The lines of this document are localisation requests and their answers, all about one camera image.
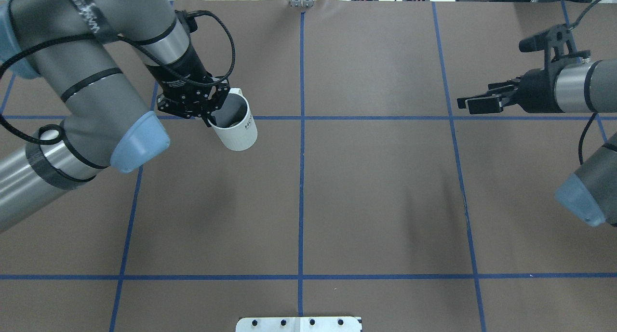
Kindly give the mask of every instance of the black band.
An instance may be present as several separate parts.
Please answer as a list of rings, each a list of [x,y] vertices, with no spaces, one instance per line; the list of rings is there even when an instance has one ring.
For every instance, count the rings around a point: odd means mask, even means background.
[[[42,152],[40,145],[35,145],[33,143],[26,144],[26,159],[32,167],[32,170],[34,170],[41,179],[46,181],[49,185],[57,187],[58,189],[74,190],[88,181],[91,181],[95,177],[93,176],[92,178],[86,180],[75,179],[62,170],[56,169],[53,165],[51,165],[51,163],[49,163],[47,157],[45,157],[45,154]]]
[[[593,65],[591,65],[591,67],[587,71],[587,75],[585,76],[585,86],[583,87],[583,90],[585,93],[585,104],[587,104],[587,108],[589,108],[589,110],[591,110],[593,113],[597,113],[598,111],[595,109],[593,104],[591,104],[591,95],[589,94],[589,86],[591,85],[591,76],[593,75],[593,70],[595,70],[595,67],[600,62],[602,62],[602,60],[593,62]]]
[[[60,123],[60,126],[62,126],[62,128],[64,128],[64,120]],[[66,135],[64,136],[64,138],[62,138],[62,141],[64,142],[64,145],[67,147],[68,151],[70,151],[71,154],[73,154],[73,156],[75,156],[84,165],[88,165],[88,166],[92,167],[93,169],[98,169],[98,170],[104,170],[104,169],[107,168],[105,166],[99,166],[96,163],[90,162],[88,159],[86,159],[84,156],[82,156],[79,152],[77,152],[77,150],[71,144],[71,142],[68,141],[68,137]]]
[[[147,46],[148,44],[156,43],[159,40],[162,40],[163,38],[169,36],[169,34],[174,30],[174,28],[176,28],[176,22],[177,21],[178,21],[178,19],[174,18],[174,22],[172,22],[172,26],[167,27],[165,32],[159,34],[158,36],[156,36],[154,38],[150,38],[149,40],[137,40],[136,43],[141,45],[141,46]]]
[[[117,33],[114,31],[108,20],[103,15],[101,9],[94,0],[68,0],[73,8],[79,13],[82,20],[88,25],[94,37],[102,44],[115,42],[118,40]]]
[[[604,143],[604,145],[602,147],[605,147],[608,150],[612,150],[614,152],[617,152],[617,146],[612,145],[611,143]]]
[[[119,73],[122,73],[122,71],[117,67],[94,73],[90,77],[87,77],[84,80],[77,82],[77,84],[71,86],[70,88],[68,88],[68,90],[64,91],[62,96],[60,96],[60,99],[62,99],[62,102],[66,103],[72,95],[75,95],[77,92],[79,92],[79,90],[85,88],[86,86],[94,84],[102,78]]]

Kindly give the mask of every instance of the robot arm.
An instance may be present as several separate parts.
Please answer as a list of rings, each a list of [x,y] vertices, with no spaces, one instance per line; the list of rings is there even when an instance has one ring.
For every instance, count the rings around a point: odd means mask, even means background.
[[[518,104],[527,113],[617,112],[617,60],[589,62],[589,51],[575,51],[566,25],[521,40],[522,53],[544,51],[544,68],[486,93],[457,99],[471,114],[498,113]],[[555,197],[591,226],[617,226],[617,134],[612,136],[557,190]]]
[[[175,12],[168,0],[12,0],[0,7],[0,62],[44,47],[12,71],[44,77],[71,112],[60,126],[44,126],[34,138],[21,136],[30,143],[0,160],[0,233],[106,167],[127,173],[169,146],[156,114],[104,49],[107,42],[136,47],[163,89],[158,109],[201,117],[216,131],[246,121],[236,146],[224,144],[233,150],[253,145],[256,128],[248,103],[227,80],[233,64],[215,78],[191,44],[194,18],[205,13]],[[44,46],[69,36],[81,38]]]

